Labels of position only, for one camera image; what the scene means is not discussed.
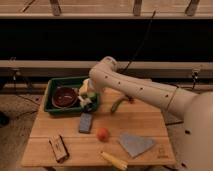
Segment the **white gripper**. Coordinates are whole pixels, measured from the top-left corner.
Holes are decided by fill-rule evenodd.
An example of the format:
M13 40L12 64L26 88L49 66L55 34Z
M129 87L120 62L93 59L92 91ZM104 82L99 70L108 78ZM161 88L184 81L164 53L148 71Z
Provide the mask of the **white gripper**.
M80 105L82 107L86 107L90 103L94 102L96 98L97 94L89 88L89 79L85 79L78 92L78 99L80 100Z

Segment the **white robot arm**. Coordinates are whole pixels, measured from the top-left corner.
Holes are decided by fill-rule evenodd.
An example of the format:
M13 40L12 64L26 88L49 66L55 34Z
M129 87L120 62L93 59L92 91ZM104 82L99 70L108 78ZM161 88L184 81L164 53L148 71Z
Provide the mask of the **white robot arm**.
M83 85L96 93L111 88L182 118L179 171L213 171L213 91L198 94L120 74L111 56L89 70Z

